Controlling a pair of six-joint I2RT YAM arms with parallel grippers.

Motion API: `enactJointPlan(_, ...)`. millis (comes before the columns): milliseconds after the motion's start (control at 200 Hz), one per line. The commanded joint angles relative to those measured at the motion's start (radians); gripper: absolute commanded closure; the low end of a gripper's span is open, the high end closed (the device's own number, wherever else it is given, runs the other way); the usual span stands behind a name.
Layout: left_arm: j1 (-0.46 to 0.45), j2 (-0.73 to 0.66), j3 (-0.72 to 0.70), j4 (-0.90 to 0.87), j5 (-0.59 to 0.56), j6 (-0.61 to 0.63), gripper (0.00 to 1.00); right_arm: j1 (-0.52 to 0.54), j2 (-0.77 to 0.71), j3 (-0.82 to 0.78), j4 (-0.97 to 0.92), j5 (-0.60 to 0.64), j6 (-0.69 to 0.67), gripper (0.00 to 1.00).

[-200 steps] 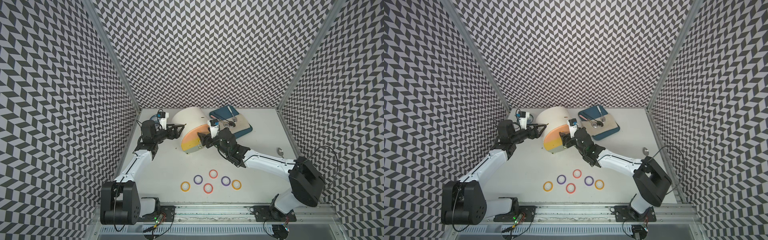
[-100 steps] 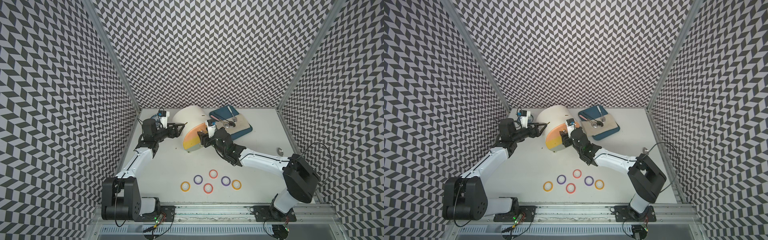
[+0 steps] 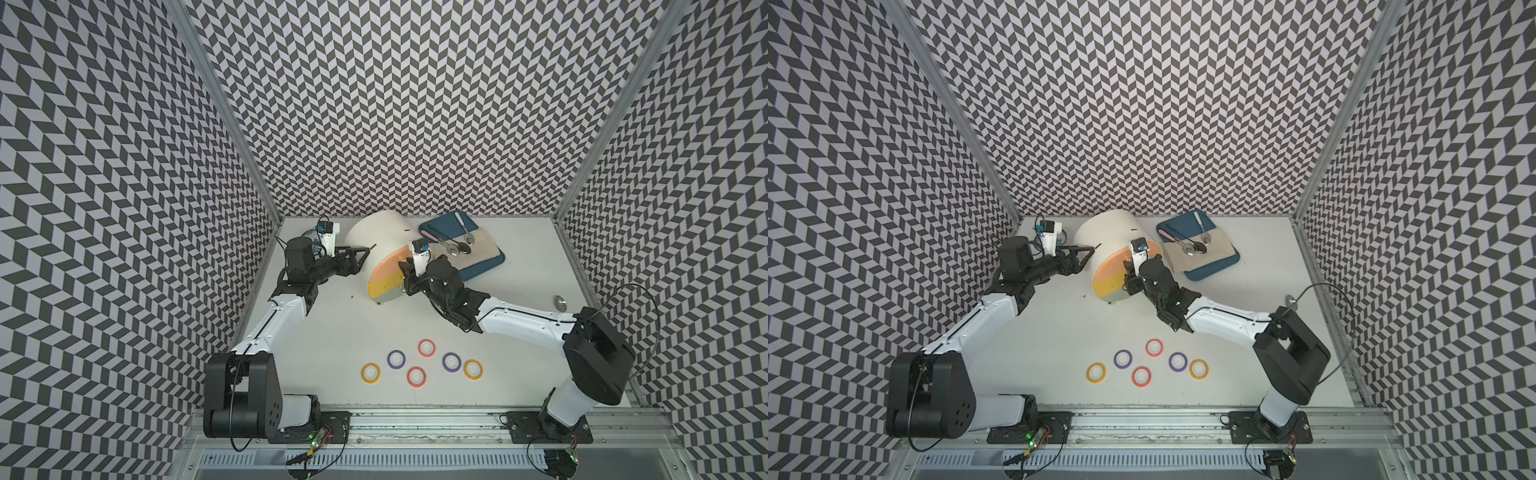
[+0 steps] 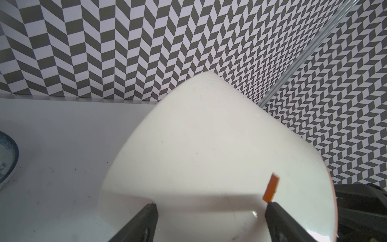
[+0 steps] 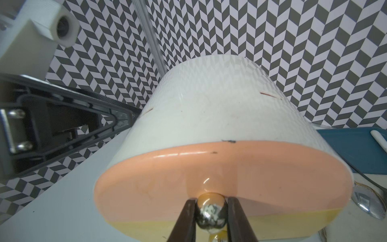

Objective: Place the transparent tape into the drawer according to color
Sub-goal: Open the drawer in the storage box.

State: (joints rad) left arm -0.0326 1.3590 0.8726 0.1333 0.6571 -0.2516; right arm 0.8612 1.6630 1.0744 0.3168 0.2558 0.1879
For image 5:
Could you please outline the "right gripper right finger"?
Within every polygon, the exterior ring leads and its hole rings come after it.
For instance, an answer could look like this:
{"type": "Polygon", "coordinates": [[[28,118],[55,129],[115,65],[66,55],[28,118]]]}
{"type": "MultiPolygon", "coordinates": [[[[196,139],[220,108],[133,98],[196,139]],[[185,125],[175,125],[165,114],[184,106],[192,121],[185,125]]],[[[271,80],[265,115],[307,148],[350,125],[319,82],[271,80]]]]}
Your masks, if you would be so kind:
{"type": "Polygon", "coordinates": [[[228,198],[227,235],[229,242],[258,242],[241,203],[236,197],[228,198]]]}

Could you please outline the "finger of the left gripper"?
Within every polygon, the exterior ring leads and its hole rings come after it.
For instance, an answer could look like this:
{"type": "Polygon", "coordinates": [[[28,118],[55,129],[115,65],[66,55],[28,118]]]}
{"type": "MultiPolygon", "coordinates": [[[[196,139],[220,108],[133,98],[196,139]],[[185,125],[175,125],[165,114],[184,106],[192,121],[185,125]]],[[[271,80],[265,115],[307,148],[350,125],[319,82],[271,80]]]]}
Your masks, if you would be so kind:
{"type": "Polygon", "coordinates": [[[1,179],[24,176],[131,128],[137,107],[26,75],[1,74],[1,179]]]}

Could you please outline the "yellow drawer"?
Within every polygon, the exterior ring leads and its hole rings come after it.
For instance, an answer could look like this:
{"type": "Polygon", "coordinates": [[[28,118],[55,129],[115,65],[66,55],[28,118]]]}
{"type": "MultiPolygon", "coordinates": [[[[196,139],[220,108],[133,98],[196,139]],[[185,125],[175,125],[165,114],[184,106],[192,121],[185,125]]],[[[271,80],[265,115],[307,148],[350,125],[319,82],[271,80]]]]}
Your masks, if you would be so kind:
{"type": "MultiPolygon", "coordinates": [[[[258,240],[305,238],[316,234],[331,223],[339,209],[250,216],[248,221],[258,240]]],[[[107,222],[116,230],[140,242],[165,242],[175,221],[107,222]]]]}

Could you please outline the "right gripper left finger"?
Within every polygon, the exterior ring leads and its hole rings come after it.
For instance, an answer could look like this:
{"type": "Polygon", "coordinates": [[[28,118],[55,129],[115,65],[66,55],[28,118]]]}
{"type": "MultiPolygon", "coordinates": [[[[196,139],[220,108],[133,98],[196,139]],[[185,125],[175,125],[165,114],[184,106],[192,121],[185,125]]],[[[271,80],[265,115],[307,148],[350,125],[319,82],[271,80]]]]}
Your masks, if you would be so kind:
{"type": "Polygon", "coordinates": [[[186,201],[167,242],[196,241],[196,200],[186,201]]]}

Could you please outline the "orange top drawer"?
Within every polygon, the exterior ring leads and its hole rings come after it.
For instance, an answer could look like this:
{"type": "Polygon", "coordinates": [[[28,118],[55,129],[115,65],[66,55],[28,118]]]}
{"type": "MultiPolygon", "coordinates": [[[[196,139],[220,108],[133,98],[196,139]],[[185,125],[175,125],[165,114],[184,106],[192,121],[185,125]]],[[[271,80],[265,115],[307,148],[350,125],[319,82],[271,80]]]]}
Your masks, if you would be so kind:
{"type": "Polygon", "coordinates": [[[94,202],[108,222],[175,221],[204,193],[236,197],[247,216],[343,209],[353,187],[337,157],[274,141],[221,141],[126,158],[97,180],[94,202]]]}

